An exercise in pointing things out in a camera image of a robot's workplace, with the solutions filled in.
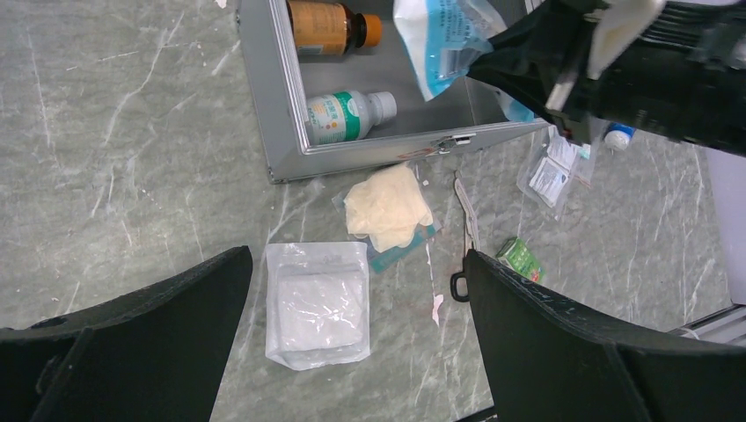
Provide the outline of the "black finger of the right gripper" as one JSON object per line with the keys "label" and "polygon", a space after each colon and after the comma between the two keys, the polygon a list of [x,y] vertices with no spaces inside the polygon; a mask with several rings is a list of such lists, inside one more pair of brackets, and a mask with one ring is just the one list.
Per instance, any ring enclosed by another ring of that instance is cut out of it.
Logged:
{"label": "black finger of the right gripper", "polygon": [[506,92],[544,120],[545,104],[560,73],[587,46],[588,1],[542,2],[489,42],[493,51],[482,55],[467,76]]}

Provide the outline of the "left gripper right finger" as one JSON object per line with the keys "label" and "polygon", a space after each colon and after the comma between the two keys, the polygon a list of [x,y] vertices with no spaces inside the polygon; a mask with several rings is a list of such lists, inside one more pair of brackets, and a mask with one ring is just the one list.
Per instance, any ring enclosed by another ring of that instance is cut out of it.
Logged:
{"label": "left gripper right finger", "polygon": [[477,421],[742,421],[745,350],[630,324],[479,251],[464,279],[493,397]]}

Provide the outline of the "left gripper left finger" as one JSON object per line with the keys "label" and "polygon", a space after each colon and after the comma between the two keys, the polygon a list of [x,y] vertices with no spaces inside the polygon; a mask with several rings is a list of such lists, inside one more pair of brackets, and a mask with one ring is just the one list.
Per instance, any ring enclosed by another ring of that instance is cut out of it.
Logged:
{"label": "left gripper left finger", "polygon": [[4,421],[207,421],[252,254],[231,248],[108,302],[1,331]]}

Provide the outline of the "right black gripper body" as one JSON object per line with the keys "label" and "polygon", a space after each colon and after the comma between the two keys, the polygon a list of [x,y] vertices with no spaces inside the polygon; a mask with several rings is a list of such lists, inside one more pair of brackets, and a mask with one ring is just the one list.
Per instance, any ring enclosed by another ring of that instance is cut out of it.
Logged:
{"label": "right black gripper body", "polygon": [[546,100],[585,141],[593,118],[745,153],[742,1],[560,1],[577,25]]}

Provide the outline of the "blue white medical pouch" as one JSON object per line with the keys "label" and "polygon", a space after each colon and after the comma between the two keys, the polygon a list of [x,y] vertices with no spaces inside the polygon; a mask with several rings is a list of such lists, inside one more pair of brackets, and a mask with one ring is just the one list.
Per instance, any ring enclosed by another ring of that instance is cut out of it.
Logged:
{"label": "blue white medical pouch", "polygon": [[494,51],[489,39],[508,29],[504,11],[523,15],[520,1],[395,1],[393,22],[415,81],[428,104],[424,121],[466,127],[471,116],[467,73]]}

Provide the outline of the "clear gauze pad packet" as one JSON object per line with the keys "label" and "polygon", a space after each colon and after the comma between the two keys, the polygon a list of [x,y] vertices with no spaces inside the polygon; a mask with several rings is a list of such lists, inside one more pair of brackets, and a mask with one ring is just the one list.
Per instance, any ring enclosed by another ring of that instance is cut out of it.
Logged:
{"label": "clear gauze pad packet", "polygon": [[269,244],[265,355],[304,371],[370,355],[368,246]]}

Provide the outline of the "white bottle green label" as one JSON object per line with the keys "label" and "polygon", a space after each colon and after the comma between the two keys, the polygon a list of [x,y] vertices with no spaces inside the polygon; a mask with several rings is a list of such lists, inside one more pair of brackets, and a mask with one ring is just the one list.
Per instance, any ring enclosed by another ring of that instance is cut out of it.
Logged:
{"label": "white bottle green label", "polygon": [[398,113],[396,99],[388,91],[340,91],[307,99],[306,106],[312,145],[361,140]]}

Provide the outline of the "brown bottle orange cap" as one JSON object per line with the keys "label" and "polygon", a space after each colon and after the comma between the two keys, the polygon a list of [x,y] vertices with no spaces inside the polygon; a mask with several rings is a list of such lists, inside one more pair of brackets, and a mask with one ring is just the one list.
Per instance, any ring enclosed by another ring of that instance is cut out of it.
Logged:
{"label": "brown bottle orange cap", "polygon": [[356,13],[341,3],[287,1],[286,6],[299,55],[342,56],[381,42],[378,15]]}

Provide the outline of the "grey metal medicine case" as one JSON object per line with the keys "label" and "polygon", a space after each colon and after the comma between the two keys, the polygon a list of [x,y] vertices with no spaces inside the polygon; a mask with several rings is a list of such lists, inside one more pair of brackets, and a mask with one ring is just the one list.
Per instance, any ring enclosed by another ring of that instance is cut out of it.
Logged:
{"label": "grey metal medicine case", "polygon": [[[238,35],[273,182],[473,152],[545,126],[507,120],[497,96],[467,77],[425,100],[395,29],[392,2],[353,1],[350,7],[382,19],[379,46],[343,56],[298,55],[283,1],[238,3]],[[306,100],[347,90],[390,92],[397,116],[360,141],[312,143]]]}

